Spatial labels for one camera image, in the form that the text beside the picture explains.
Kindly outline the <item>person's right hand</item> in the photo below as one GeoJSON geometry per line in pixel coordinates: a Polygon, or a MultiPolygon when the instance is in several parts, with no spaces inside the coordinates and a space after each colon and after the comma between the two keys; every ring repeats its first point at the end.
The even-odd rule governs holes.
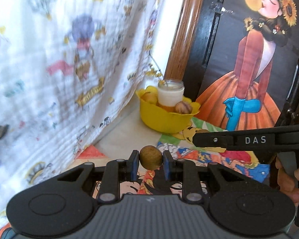
{"type": "MultiPolygon", "coordinates": [[[[295,187],[295,180],[285,172],[278,157],[276,158],[275,166],[278,169],[277,183],[280,191],[287,195],[297,207],[299,205],[299,188],[295,187]]],[[[294,177],[299,181],[299,168],[294,171],[294,177]]]]}

